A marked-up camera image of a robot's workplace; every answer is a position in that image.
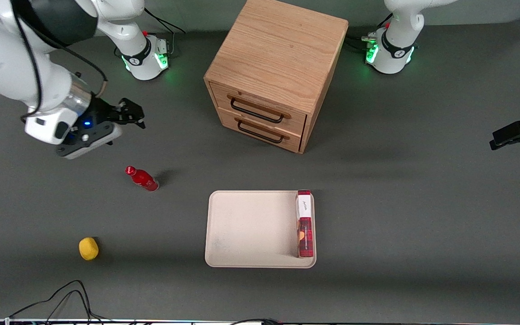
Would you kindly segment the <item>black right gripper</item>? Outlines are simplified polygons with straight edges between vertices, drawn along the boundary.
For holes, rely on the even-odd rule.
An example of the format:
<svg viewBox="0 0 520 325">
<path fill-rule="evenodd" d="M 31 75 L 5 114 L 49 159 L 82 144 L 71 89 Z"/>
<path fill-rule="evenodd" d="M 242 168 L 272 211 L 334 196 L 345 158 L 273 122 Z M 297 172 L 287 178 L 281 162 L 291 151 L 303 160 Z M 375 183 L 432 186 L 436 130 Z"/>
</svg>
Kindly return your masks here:
<svg viewBox="0 0 520 325">
<path fill-rule="evenodd" d="M 96 97 L 88 109 L 78 118 L 78 136 L 120 136 L 121 128 L 115 125 L 122 119 L 122 125 L 134 124 L 146 129 L 142 107 L 128 98 L 122 98 L 118 105 L 110 105 Z"/>
</svg>

